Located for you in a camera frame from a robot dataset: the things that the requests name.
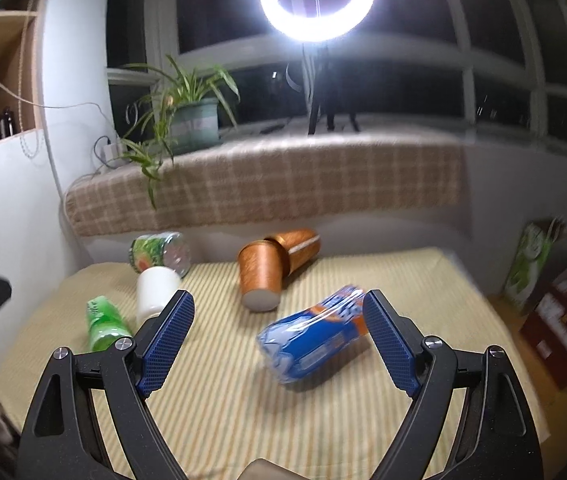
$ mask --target orange cup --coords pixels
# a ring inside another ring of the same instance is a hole
[[[255,312],[274,310],[281,300],[282,262],[276,244],[257,240],[238,256],[241,303]]]
[[[321,237],[312,229],[297,229],[265,239],[276,243],[279,248],[284,278],[317,256],[321,249]]]

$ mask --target blue gripper pad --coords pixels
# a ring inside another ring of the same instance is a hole
[[[363,319],[392,382],[408,396],[416,397],[421,384],[415,372],[415,355],[385,309],[371,294],[366,294],[363,300]]]
[[[163,386],[193,320],[194,298],[189,292],[184,292],[144,354],[143,374],[137,384],[138,394],[143,399]]]

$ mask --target spider plant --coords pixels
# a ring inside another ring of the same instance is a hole
[[[148,196],[153,208],[156,209],[154,201],[154,186],[161,180],[159,169],[164,163],[164,156],[170,156],[174,163],[174,154],[170,147],[169,139],[170,126],[175,114],[187,105],[196,104],[206,97],[215,96],[223,106],[232,124],[236,127],[236,119],[230,105],[223,96],[220,88],[225,85],[236,97],[239,98],[239,91],[234,79],[227,70],[216,66],[212,75],[201,77],[197,70],[186,72],[181,68],[174,58],[169,54],[166,56],[170,65],[174,69],[173,74],[164,72],[147,63],[128,64],[126,68],[143,68],[152,72],[157,72],[162,76],[157,89],[148,95],[143,96],[138,102],[151,104],[150,110],[143,114],[131,129],[121,139],[128,151],[122,158],[135,162],[141,167],[143,175],[148,179]],[[148,124],[154,119],[152,126],[153,138],[146,142],[134,142],[127,137],[139,127],[142,132],[146,131]]]

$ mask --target black thermos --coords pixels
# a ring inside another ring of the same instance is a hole
[[[10,107],[6,107],[3,113],[0,114],[0,140],[11,137],[17,133],[14,113],[10,110]]]

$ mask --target blue snack bag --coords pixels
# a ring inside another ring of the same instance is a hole
[[[307,376],[368,333],[364,296],[361,288],[344,286],[315,306],[268,325],[256,337],[279,382],[292,383]]]

